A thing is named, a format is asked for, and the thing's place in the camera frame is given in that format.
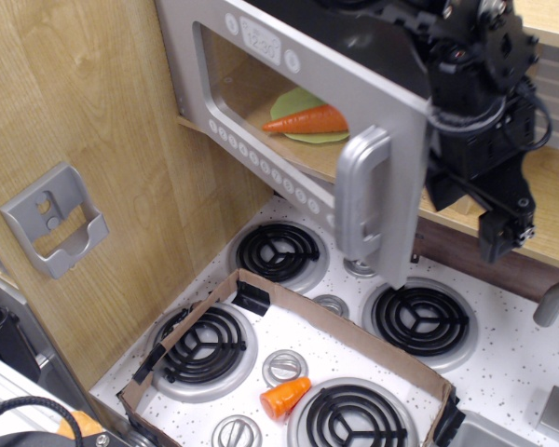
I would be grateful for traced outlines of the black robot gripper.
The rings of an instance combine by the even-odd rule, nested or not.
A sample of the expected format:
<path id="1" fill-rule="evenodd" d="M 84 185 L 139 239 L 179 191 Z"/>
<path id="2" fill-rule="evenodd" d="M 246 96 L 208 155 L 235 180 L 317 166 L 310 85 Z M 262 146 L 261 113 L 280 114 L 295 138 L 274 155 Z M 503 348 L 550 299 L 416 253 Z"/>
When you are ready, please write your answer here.
<path id="1" fill-rule="evenodd" d="M 465 195 L 486 210 L 479 217 L 479 249 L 489 264 L 535 234 L 536 203 L 523 173 L 534 125 L 533 109 L 513 109 L 475 135 L 441 134 L 429 157 L 425 186 L 436 210 Z"/>

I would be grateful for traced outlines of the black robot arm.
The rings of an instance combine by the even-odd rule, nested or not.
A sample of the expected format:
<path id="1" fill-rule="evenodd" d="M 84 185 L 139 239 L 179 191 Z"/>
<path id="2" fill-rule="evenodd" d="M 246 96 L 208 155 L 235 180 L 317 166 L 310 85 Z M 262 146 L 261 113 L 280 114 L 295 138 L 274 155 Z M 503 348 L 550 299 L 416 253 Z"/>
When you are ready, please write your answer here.
<path id="1" fill-rule="evenodd" d="M 428 97 L 434 142 L 425 185 L 437 210 L 463 196 L 483 209 L 482 259 L 534 234 L 522 173 L 546 112 L 528 69 L 538 39 L 510 1 L 260 1 L 257 7 L 403 87 Z"/>

